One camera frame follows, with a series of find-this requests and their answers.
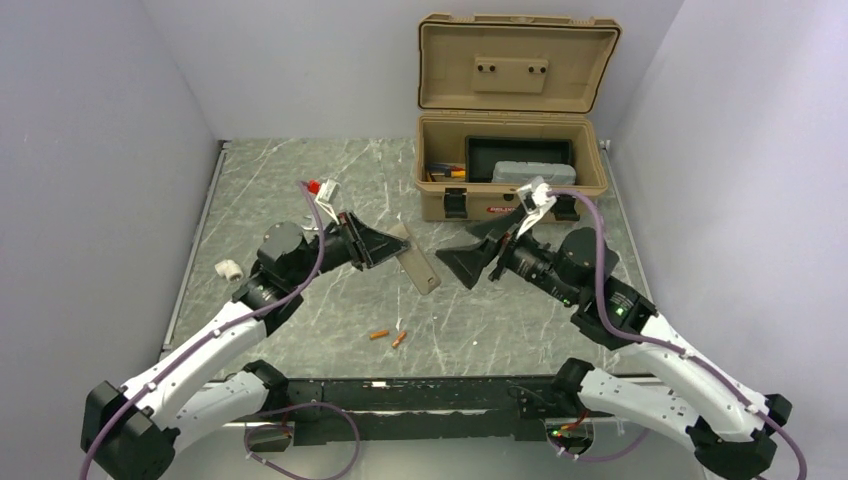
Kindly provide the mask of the beige remote control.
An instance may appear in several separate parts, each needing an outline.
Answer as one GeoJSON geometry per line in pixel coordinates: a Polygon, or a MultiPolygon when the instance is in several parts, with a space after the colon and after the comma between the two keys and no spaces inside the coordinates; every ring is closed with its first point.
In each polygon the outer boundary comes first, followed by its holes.
{"type": "Polygon", "coordinates": [[[394,225],[389,230],[389,234],[409,243],[409,248],[399,254],[397,260],[417,291],[422,296],[432,293],[441,285],[441,278],[420,247],[412,230],[401,222],[394,225]]]}

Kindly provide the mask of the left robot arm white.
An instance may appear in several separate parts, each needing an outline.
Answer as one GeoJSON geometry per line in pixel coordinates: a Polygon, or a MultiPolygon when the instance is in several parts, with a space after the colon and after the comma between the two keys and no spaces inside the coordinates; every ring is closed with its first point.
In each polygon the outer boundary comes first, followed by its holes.
{"type": "Polygon", "coordinates": [[[186,447],[232,420],[279,417],[290,406],[289,380],[266,361],[246,364],[223,384],[207,383],[232,359],[279,329],[318,275],[349,264],[363,271],[413,247],[398,224],[388,232],[342,212],[313,239],[294,223],[271,226],[251,275],[194,336],[143,373],[86,397],[80,471],[99,465],[113,479],[158,479],[186,447]]]}

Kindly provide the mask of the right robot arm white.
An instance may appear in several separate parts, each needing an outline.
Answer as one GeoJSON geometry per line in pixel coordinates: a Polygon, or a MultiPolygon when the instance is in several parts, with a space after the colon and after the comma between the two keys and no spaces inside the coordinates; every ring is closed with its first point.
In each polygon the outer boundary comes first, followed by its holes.
{"type": "Polygon", "coordinates": [[[546,396],[557,411],[603,412],[660,433],[692,452],[724,479],[757,479],[777,451],[776,427],[792,410],[780,394],[763,395],[727,377],[704,359],[636,289],[612,276],[617,254],[605,248],[603,291],[596,291],[597,233],[582,227],[558,249],[520,234],[511,216],[471,228],[475,244],[437,250],[437,258],[468,289],[485,268],[498,280],[512,272],[572,309],[570,321],[589,340],[640,362],[670,391],[661,394],[568,359],[546,396]]]}

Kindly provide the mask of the white PVC elbow fitting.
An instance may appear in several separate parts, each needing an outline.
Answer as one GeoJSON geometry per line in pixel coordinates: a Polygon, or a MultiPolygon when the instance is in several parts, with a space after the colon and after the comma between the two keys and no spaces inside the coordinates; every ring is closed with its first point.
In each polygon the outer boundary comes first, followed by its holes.
{"type": "Polygon", "coordinates": [[[238,282],[244,277],[242,268],[232,259],[217,262],[214,265],[214,270],[220,278],[228,282],[238,282]]]}

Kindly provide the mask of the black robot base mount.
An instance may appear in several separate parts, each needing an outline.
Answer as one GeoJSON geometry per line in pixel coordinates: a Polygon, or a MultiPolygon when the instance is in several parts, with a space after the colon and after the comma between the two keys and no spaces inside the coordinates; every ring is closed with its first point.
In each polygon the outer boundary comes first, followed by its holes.
{"type": "Polygon", "coordinates": [[[584,435],[593,413],[552,375],[293,379],[249,421],[286,423],[297,446],[329,442],[584,435]]]}

